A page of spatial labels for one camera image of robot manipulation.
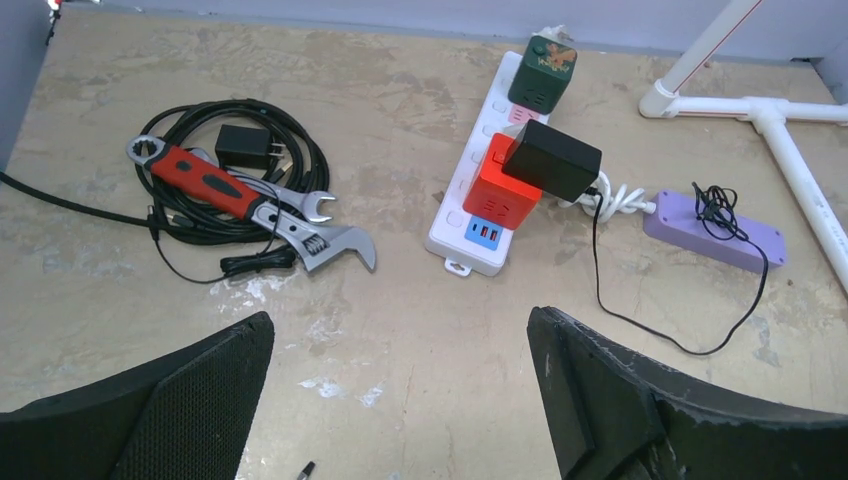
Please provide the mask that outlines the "red cube socket adapter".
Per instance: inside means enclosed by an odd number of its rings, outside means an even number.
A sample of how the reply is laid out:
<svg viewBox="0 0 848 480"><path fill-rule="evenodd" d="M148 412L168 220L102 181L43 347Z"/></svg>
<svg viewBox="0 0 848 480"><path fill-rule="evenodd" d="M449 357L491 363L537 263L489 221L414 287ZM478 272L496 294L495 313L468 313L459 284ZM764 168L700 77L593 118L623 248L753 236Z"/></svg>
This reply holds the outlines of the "red cube socket adapter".
<svg viewBox="0 0 848 480"><path fill-rule="evenodd" d="M505 134L493 135L463 202L467 213L510 230L524 222L542 197L539 188L502 171L513 143Z"/></svg>

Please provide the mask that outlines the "green cube socket adapter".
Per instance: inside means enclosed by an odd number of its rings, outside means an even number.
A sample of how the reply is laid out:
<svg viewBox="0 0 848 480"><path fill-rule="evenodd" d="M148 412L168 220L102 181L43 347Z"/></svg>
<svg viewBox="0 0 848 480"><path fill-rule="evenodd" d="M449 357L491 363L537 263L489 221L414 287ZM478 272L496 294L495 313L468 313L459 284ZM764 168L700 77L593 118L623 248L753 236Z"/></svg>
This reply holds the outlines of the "green cube socket adapter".
<svg viewBox="0 0 848 480"><path fill-rule="evenodd" d="M578 52L540 35L530 38L508 90L508 99L539 114L550 114L569 86Z"/></svg>

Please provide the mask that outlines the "white power strip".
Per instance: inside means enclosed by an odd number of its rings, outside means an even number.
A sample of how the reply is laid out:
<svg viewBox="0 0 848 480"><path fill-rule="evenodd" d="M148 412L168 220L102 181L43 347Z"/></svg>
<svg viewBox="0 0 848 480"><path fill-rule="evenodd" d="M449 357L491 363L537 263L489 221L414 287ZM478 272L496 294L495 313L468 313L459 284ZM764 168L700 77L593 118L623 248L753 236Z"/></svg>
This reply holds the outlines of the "white power strip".
<svg viewBox="0 0 848 480"><path fill-rule="evenodd" d="M461 277L473 271L498 274L518 220L541 198L539 189L495 174L510 144L507 134L529 120L549 120L507 98L521 60L516 52L503 55L425 241L429 252L444 259L445 269Z"/></svg>

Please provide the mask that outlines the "black power adapter brick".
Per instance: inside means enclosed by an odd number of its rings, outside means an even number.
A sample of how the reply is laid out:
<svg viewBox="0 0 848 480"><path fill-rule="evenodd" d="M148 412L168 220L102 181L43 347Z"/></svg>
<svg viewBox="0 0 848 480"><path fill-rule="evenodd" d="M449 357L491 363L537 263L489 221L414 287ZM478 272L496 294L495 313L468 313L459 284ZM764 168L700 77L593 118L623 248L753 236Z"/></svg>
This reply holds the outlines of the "black power adapter brick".
<svg viewBox="0 0 848 480"><path fill-rule="evenodd" d="M574 203L598 178L602 151L537 120L529 120L507 150L502 172Z"/></svg>

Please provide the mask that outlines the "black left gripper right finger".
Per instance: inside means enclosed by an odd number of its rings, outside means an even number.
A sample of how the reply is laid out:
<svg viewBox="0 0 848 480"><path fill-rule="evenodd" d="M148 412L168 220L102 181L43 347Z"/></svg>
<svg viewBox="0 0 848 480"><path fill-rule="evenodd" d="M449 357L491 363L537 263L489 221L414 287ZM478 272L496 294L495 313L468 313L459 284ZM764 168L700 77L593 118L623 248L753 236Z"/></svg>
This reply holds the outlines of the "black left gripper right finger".
<svg viewBox="0 0 848 480"><path fill-rule="evenodd" d="M843 479L844 415L702 381L552 307L527 324L564 479Z"/></svg>

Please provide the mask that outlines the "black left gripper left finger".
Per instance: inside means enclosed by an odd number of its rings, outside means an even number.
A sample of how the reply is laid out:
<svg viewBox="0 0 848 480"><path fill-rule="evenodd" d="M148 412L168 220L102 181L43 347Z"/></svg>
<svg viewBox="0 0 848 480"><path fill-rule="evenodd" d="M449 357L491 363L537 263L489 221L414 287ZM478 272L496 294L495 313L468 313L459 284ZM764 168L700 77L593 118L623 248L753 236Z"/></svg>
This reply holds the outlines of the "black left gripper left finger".
<svg viewBox="0 0 848 480"><path fill-rule="evenodd" d="M257 312L1 416L4 479L233 479L275 339Z"/></svg>

